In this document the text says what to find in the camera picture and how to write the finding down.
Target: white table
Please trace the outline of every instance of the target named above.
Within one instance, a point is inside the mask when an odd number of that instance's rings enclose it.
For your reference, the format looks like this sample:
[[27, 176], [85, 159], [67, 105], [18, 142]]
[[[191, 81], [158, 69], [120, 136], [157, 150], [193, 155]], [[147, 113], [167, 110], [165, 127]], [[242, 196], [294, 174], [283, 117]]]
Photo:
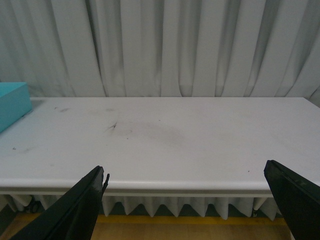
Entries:
[[63, 194], [100, 165], [110, 196], [271, 197], [271, 159], [320, 185], [320, 109], [303, 98], [32, 104], [0, 133], [0, 194]]

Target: stain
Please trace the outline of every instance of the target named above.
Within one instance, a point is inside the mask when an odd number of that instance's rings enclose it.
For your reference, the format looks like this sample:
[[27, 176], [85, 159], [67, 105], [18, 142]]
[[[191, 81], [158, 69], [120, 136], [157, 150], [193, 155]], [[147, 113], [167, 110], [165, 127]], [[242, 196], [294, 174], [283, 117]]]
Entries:
[[185, 144], [184, 133], [179, 128], [152, 122], [121, 122], [112, 131], [112, 134], [124, 137], [124, 139], [141, 139], [142, 142], [156, 142], [171, 148], [181, 147]]
[[60, 112], [60, 113], [64, 113], [64, 112], [68, 111], [69, 109], [70, 109], [70, 108], [64, 108], [64, 109], [60, 110], [59, 112]]
[[108, 131], [109, 129], [114, 130], [117, 126], [118, 122], [115, 122], [115, 124], [113, 124], [112, 126], [108, 127], [104, 132]]
[[21, 154], [27, 154], [27, 153], [29, 153], [31, 150], [35, 149], [35, 148], [36, 148], [35, 146], [27, 147], [25, 150], [20, 151], [19, 153], [21, 153]]

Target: teal box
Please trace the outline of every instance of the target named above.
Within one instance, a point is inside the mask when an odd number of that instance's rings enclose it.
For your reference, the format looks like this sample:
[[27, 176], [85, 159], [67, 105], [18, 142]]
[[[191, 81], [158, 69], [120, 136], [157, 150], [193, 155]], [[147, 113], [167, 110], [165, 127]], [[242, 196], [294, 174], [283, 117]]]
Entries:
[[31, 110], [25, 82], [0, 82], [0, 133]]

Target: yellow tape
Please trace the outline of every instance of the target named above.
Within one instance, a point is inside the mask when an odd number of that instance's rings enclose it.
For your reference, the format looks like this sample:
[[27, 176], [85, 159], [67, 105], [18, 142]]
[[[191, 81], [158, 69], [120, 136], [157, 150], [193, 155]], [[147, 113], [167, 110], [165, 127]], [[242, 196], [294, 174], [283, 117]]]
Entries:
[[[32, 221], [39, 213], [19, 213], [15, 220]], [[202, 224], [202, 225], [287, 225], [283, 218], [271, 221], [266, 217], [229, 217], [223, 220], [219, 216], [126, 216], [126, 215], [99, 215], [97, 223], [109, 224]]]

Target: wooden floor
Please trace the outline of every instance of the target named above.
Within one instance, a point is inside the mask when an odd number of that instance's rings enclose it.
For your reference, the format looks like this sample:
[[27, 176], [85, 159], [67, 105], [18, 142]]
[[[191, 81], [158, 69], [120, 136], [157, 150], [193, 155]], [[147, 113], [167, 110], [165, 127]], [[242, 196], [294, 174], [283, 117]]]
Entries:
[[[35, 217], [18, 215], [0, 240], [8, 240]], [[92, 240], [290, 240], [283, 219], [231, 217], [99, 216]]]

